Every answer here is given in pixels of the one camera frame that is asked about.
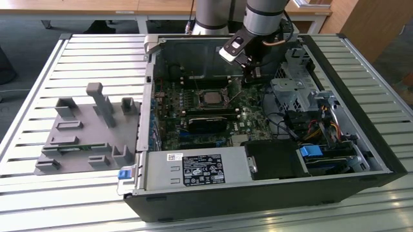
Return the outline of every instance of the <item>3d printed holder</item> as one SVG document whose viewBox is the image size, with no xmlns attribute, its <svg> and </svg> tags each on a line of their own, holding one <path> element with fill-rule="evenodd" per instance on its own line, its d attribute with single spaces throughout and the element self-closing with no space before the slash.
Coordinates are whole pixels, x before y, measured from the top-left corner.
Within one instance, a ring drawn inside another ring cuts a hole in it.
<svg viewBox="0 0 413 232">
<path fill-rule="evenodd" d="M 100 83 L 89 83 L 85 89 L 96 104 L 76 105 L 72 98 L 57 100 L 57 117 L 36 163 L 36 175 L 132 165 L 140 104 L 132 98 L 110 104 L 101 90 Z"/>
</svg>

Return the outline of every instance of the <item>red wire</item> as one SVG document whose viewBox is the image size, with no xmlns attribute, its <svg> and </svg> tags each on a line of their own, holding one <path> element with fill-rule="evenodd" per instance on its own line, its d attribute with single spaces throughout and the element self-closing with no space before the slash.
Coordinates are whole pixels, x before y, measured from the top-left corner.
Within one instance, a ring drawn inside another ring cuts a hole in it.
<svg viewBox="0 0 413 232">
<path fill-rule="evenodd" d="M 310 133 L 311 125 L 312 125 L 314 122 L 316 122 L 316 120 L 311 120 L 311 121 L 310 121 L 310 124 L 308 124 L 308 132 L 307 132 L 307 133 Z"/>
</svg>

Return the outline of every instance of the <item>gray plastic bracket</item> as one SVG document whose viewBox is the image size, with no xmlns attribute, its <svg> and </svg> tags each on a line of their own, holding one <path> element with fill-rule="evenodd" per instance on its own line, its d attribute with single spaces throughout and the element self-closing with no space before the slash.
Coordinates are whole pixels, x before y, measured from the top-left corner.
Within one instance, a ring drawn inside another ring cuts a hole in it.
<svg viewBox="0 0 413 232">
<path fill-rule="evenodd" d="M 50 145 L 68 145 L 68 144 L 77 144 L 78 138 L 76 136 L 66 136 L 66 137 L 53 137 L 50 140 Z"/>
<path fill-rule="evenodd" d="M 54 171 L 60 168 L 60 164 L 54 159 L 40 159 L 36 163 L 36 168 L 38 168 L 42 172 Z"/>
<path fill-rule="evenodd" d="M 56 129 L 62 131 L 62 130 L 72 130 L 72 129 L 81 129 L 82 124 L 81 122 L 77 121 L 65 121 L 65 122 L 58 122 L 56 125 Z"/>
<path fill-rule="evenodd" d="M 137 109 L 136 109 L 133 98 L 121 99 L 121 111 L 122 111 L 122 115 L 137 114 Z"/>
<path fill-rule="evenodd" d="M 122 146 L 122 152 L 120 153 L 117 148 L 113 147 L 112 149 L 112 158 L 114 162 L 117 163 L 118 166 L 125 166 L 128 163 L 132 162 L 133 156 L 132 153 L 129 152 L 128 147 L 124 145 Z"/>
<path fill-rule="evenodd" d="M 109 98 L 101 95 L 101 89 L 102 89 L 101 83 L 98 82 L 88 83 L 85 93 L 93 98 L 104 122 L 108 128 L 112 128 L 116 126 L 116 122 L 112 116 L 112 104 L 109 102 Z"/>
<path fill-rule="evenodd" d="M 73 120 L 74 115 L 72 109 L 77 108 L 77 105 L 72 98 L 58 98 L 56 103 L 56 111 L 62 120 Z"/>
<path fill-rule="evenodd" d="M 108 166 L 109 165 L 109 160 L 108 158 L 101 155 L 101 156 L 89 156 L 88 163 L 92 167 L 101 167 L 101 166 Z"/>
</svg>

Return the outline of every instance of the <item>motherboard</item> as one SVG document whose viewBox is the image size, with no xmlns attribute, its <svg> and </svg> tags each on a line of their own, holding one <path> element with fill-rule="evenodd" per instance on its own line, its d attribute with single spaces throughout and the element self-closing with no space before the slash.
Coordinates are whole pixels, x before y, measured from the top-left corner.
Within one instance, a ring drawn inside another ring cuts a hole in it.
<svg viewBox="0 0 413 232">
<path fill-rule="evenodd" d="M 261 95 L 263 85 L 241 87 L 237 77 L 156 80 L 161 150 L 240 146 L 245 141 L 271 139 Z"/>
</svg>

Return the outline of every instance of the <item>desk leg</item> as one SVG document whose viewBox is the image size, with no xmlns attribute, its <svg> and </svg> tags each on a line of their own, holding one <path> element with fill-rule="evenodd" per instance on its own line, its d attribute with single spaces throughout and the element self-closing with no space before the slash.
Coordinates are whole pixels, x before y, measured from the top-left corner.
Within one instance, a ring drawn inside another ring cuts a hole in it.
<svg viewBox="0 0 413 232">
<path fill-rule="evenodd" d="M 45 29 L 50 29 L 52 28 L 52 24 L 50 24 L 49 20 L 41 20 L 41 23 L 42 23 Z"/>
<path fill-rule="evenodd" d="M 137 15 L 136 16 L 139 34 L 147 34 L 148 33 L 147 20 L 148 20 L 148 17 L 145 15 Z"/>
<path fill-rule="evenodd" d="M 324 19 L 327 18 L 327 16 L 324 15 L 319 15 L 316 16 L 315 20 L 311 23 L 310 29 L 308 29 L 308 34 L 318 34 L 320 27 L 323 25 Z"/>
</svg>

